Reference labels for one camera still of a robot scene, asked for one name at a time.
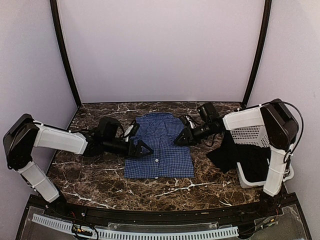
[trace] basket mesh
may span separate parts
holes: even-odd
[[[269,139],[265,126],[251,126],[230,131],[236,144],[255,145],[262,148],[269,147]]]

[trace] white cable tray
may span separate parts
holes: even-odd
[[[45,215],[33,214],[32,222],[46,226],[48,228],[72,234],[72,222],[63,219],[53,219]],[[90,232],[89,227],[82,229]],[[223,229],[197,231],[197,232],[181,232],[181,233],[142,233],[142,232],[124,232],[111,231],[96,227],[100,240],[216,240],[226,239],[239,236],[238,227],[228,227]],[[96,239],[94,232],[91,239]]]

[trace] black pole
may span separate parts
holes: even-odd
[[[271,3],[272,3],[272,0],[265,0],[265,3],[264,3],[264,11],[263,11],[262,24],[261,24],[258,45],[256,47],[255,57],[254,57],[248,85],[246,86],[245,94],[244,94],[244,97],[242,100],[242,107],[243,108],[247,107],[247,104],[249,102],[249,98],[250,98],[250,95],[251,95],[251,92],[254,87],[256,77],[257,77],[257,72],[259,69],[259,64],[260,64],[262,52],[264,50],[264,45],[265,45],[265,40],[266,40],[266,35],[267,35],[269,17],[270,17],[270,12],[271,12]]]
[[[52,13],[52,18],[53,18],[55,35],[56,35],[56,39],[58,41],[64,70],[66,73],[66,77],[68,78],[68,82],[69,82],[69,85],[71,88],[71,92],[72,92],[74,101],[75,101],[77,107],[79,108],[82,103],[80,100],[80,96],[79,96],[79,93],[77,90],[76,82],[75,82],[74,76],[72,74],[70,63],[69,63],[69,58],[68,58],[66,45],[65,45],[65,41],[64,41],[64,36],[62,33],[60,18],[59,18],[57,0],[50,0],[50,5],[51,5],[51,13]]]

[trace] black frame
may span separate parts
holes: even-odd
[[[40,196],[30,195],[29,200],[23,212],[23,216],[18,228],[16,240],[20,240],[25,225],[26,217],[30,206],[44,209],[44,214],[61,218],[50,208],[46,208],[48,203]],[[77,219],[86,221],[87,223],[108,226],[108,223],[120,224],[138,224],[138,225],[186,225],[200,223],[218,222],[220,226],[233,225],[238,226],[239,231],[246,230],[255,225],[254,220],[261,218],[257,214],[240,214],[239,211],[248,211],[256,209],[258,202],[228,206],[222,208],[212,208],[192,211],[130,211],[130,210],[114,210],[104,209],[90,206],[82,206],[67,203],[66,208],[71,210],[77,216]],[[312,240],[304,213],[297,198],[296,193],[287,194],[283,190],[282,207],[295,204],[308,240]]]
[[[65,74],[66,74],[66,77],[68,78],[68,82],[70,85],[70,89],[71,89],[75,104],[79,108],[82,105],[82,103],[81,103],[81,99],[80,99],[80,96],[79,96],[79,93],[77,90],[74,76],[72,74],[72,70],[71,70],[71,66],[70,66],[70,62],[69,62],[69,58],[68,58],[68,54],[67,54],[67,50],[66,50],[66,45],[65,45],[64,36],[62,33],[60,18],[59,18],[57,0],[50,0],[50,6],[51,6],[51,13],[52,13],[53,24],[54,24],[54,29],[55,29],[55,35],[56,35],[56,39],[57,39],[57,42],[59,45]]]
[[[246,86],[246,90],[244,93],[243,100],[241,102],[241,106],[243,108],[247,107],[251,92],[253,90],[255,80],[257,77],[257,72],[259,69],[259,64],[260,60],[262,57],[264,45],[265,45],[265,40],[266,40],[266,35],[267,35],[267,29],[268,29],[268,23],[269,23],[269,17],[270,17],[270,12],[271,12],[271,4],[272,0],[265,0],[264,2],[264,11],[263,11],[263,17],[262,17],[262,24],[261,24],[261,29],[260,29],[260,35],[259,35],[259,40],[254,56],[254,61],[251,69],[251,74],[248,80],[248,84]],[[57,0],[50,0],[50,5],[51,5],[51,13],[52,13],[52,18],[53,18],[53,24],[54,24],[54,29],[55,29],[55,34],[56,34],[56,39],[59,45],[60,49],[60,54],[61,58],[63,61],[64,65],[64,70],[66,73],[66,76],[68,78],[68,82],[73,94],[74,101],[78,108],[82,105],[79,92],[77,90],[76,82],[70,67],[70,62],[66,50],[66,45],[64,41],[64,36],[61,28],[61,23],[60,23],[60,18],[59,18],[59,10],[58,10],[58,4]]]

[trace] white laundry basket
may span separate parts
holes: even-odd
[[[269,147],[269,138],[265,126],[251,126],[237,128],[230,131],[232,138],[236,144],[255,145],[261,148]],[[239,176],[240,185],[244,189],[263,186],[266,181],[249,182],[246,180],[244,171],[242,170],[240,162],[237,162],[236,171]],[[289,174],[283,179],[283,181],[290,180],[294,177],[294,169],[290,165]]]

